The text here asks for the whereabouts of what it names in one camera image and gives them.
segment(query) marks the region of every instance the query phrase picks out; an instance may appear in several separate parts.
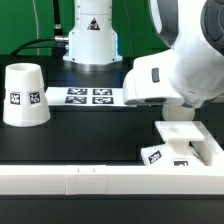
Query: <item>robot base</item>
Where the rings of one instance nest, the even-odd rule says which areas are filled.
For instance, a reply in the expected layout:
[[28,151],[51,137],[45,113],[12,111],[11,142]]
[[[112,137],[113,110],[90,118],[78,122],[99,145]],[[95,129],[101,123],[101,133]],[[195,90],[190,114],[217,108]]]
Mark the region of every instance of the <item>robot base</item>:
[[116,61],[113,63],[105,64],[105,65],[97,65],[97,64],[80,64],[72,61],[64,61],[64,66],[69,68],[74,68],[79,71],[84,72],[104,72],[111,71],[121,68],[123,65],[122,61]]

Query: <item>black cable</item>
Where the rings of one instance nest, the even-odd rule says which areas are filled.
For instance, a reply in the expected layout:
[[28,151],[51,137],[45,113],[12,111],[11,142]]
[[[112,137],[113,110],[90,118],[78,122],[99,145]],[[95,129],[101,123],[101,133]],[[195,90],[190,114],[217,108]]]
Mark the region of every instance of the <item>black cable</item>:
[[61,24],[58,0],[53,0],[53,8],[54,8],[54,22],[55,24]]
[[33,40],[33,41],[30,41],[30,42],[27,42],[23,45],[21,45],[19,48],[17,48],[16,50],[14,50],[10,55],[12,56],[16,56],[18,54],[18,52],[21,51],[22,48],[25,48],[25,47],[28,47],[32,44],[37,44],[37,43],[41,43],[41,42],[48,42],[48,41],[54,41],[54,37],[49,37],[49,38],[40,38],[40,39],[37,39],[37,40]]
[[54,11],[54,35],[55,36],[63,36],[63,29],[61,27],[61,18],[60,18],[60,8],[59,8],[59,1],[53,0],[53,11]]
[[130,30],[130,33],[131,33],[133,55],[134,55],[134,58],[135,58],[136,57],[136,51],[135,51],[134,32],[133,32],[133,29],[132,29],[130,12],[129,12],[129,8],[128,8],[127,0],[124,0],[124,5],[125,5],[125,9],[126,9],[127,18],[128,18],[129,30]]
[[57,48],[56,46],[33,46],[33,47],[20,47],[17,49],[17,52],[13,55],[16,56],[22,50],[29,50],[29,49],[52,49]]

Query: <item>cable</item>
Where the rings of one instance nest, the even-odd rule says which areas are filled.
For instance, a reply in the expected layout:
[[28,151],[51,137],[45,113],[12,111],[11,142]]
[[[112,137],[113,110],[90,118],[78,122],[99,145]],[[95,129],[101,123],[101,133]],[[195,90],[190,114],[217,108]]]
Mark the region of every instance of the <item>cable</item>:
[[60,18],[60,9],[59,9],[59,1],[53,0],[53,11],[54,11],[54,35],[62,36],[63,35],[63,29],[61,27],[61,18]]
[[129,12],[129,8],[128,8],[127,0],[124,0],[124,5],[125,5],[125,9],[126,9],[127,18],[128,18],[129,30],[130,30],[130,33],[131,33],[133,55],[134,55],[134,58],[135,58],[136,57],[136,51],[135,51],[134,32],[133,32],[133,29],[132,29],[130,12]]
[[21,45],[16,50],[14,50],[10,55],[16,56],[18,54],[18,52],[20,52],[21,48],[28,47],[28,46],[30,46],[32,44],[37,44],[37,43],[41,43],[41,42],[48,42],[48,41],[54,41],[54,40],[55,40],[54,37],[49,37],[49,38],[40,38],[40,39],[37,39],[37,40],[33,40],[33,41],[30,41],[30,42],[27,42],[27,43]]
[[33,9],[34,9],[34,16],[35,16],[35,21],[36,21],[37,39],[39,39],[40,38],[40,25],[39,25],[36,0],[33,0]]
[[57,48],[56,46],[33,46],[33,47],[20,47],[16,50],[13,56],[16,56],[22,50],[30,50],[30,49],[52,49]]

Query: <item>white block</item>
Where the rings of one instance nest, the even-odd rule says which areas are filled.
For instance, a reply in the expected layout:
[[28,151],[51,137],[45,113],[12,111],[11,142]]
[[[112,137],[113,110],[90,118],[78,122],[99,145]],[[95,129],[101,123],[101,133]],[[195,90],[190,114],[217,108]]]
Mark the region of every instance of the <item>white block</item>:
[[68,166],[66,194],[105,194],[106,166]]

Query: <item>white plastic part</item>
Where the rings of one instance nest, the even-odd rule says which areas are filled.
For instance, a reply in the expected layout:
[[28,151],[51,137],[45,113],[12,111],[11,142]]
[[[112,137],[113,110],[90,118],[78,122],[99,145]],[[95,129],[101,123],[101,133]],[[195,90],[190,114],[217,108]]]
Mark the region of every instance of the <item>white plastic part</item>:
[[156,27],[156,31],[160,33],[162,31],[163,25],[162,25],[160,13],[159,13],[158,1],[151,0],[150,6],[151,6],[151,13],[152,13],[153,22]]
[[162,114],[165,121],[192,121],[195,109],[179,105],[163,105]]
[[3,121],[12,126],[28,127],[50,118],[41,68],[19,63],[6,67],[6,97]]
[[205,140],[193,122],[156,122],[156,127],[165,145],[142,149],[145,165],[157,167],[205,165],[195,149],[189,146],[191,141]]
[[69,166],[66,194],[106,194],[106,166]]
[[[184,106],[200,108],[223,93],[224,57],[202,33],[201,15],[205,3],[206,0],[178,0],[179,31],[173,49],[135,60],[133,70],[124,81],[125,103],[159,105],[161,103],[144,99],[167,97],[162,104],[181,105],[181,100],[173,94],[176,92]],[[158,22],[157,1],[150,1],[150,4],[152,16]],[[159,69],[161,80],[167,77],[166,82],[151,82],[151,70],[155,67]]]
[[111,20],[112,0],[75,0],[75,26],[69,33],[69,53],[64,60],[84,65],[121,61]]
[[224,57],[202,33],[201,13],[205,2],[178,1],[179,35],[173,47],[177,60],[171,83],[195,108],[221,95],[224,86]]
[[[173,89],[168,78],[174,71],[174,60],[175,54],[172,50],[136,59],[134,69],[127,74],[123,83],[124,103],[182,105],[183,98]],[[153,82],[153,69],[158,69],[159,82]]]
[[156,127],[165,144],[142,149],[146,166],[224,166],[222,148],[201,122],[165,121],[156,122]]
[[0,195],[64,195],[66,166],[0,166]]

